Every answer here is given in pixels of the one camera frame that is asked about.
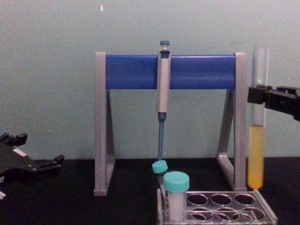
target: micropipette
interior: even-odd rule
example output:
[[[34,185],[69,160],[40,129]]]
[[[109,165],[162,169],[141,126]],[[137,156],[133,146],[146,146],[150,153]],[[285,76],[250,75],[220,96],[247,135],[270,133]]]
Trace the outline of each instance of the micropipette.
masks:
[[[163,156],[164,122],[168,110],[171,68],[171,54],[170,50],[167,49],[170,42],[161,41],[160,45],[161,49],[158,51],[157,56],[158,160],[161,160]]]

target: light green wall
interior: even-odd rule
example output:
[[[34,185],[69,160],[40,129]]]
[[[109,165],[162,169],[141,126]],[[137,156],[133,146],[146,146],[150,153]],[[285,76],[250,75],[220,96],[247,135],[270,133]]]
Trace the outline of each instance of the light green wall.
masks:
[[[251,54],[270,46],[273,86],[300,86],[297,0],[23,0],[0,2],[0,131],[29,135],[31,157],[94,157],[94,52]],[[224,90],[171,91],[165,157],[213,157]],[[154,158],[154,90],[114,90],[118,158]],[[268,111],[267,156],[300,156],[300,123]]]

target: test tube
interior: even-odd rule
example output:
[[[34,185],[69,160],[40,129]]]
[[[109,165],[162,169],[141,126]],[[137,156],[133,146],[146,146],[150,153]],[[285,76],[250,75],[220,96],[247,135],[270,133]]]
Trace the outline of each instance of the test tube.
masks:
[[[169,221],[186,219],[189,176],[183,172],[167,172],[164,175],[165,215]]]
[[[164,175],[167,173],[168,165],[166,161],[159,160],[152,164],[152,170],[157,176],[158,183],[160,185],[161,192],[165,198],[165,189],[163,186]]]
[[[269,48],[256,47],[253,53],[252,87],[267,86],[269,73]],[[266,109],[252,104],[249,128],[248,185],[253,189],[263,186]]]

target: black table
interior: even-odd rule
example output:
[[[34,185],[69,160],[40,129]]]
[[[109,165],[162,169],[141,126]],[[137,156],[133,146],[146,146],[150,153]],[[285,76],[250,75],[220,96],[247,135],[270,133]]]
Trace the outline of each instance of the black table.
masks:
[[[154,159],[117,160],[108,196],[94,197],[94,161],[66,160],[59,177],[31,186],[7,183],[0,225],[154,225],[157,180]],[[169,159],[169,168],[190,176],[190,190],[229,191],[217,162]],[[280,225],[300,225],[300,158],[267,158],[260,190]]]

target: clamp jaw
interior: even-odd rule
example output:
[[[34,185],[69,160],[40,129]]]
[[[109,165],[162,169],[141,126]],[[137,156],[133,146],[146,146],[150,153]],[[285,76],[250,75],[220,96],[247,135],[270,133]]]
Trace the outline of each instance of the clamp jaw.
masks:
[[[6,182],[31,184],[57,175],[62,168],[65,158],[63,155],[37,165],[24,152],[14,147],[25,144],[26,140],[27,134],[14,137],[4,133],[0,136],[0,185]],[[0,192],[0,200],[4,197],[5,194]]]
[[[265,108],[290,114],[300,121],[300,88],[280,86],[273,89],[271,86],[257,85],[249,88],[247,101],[265,103]]]

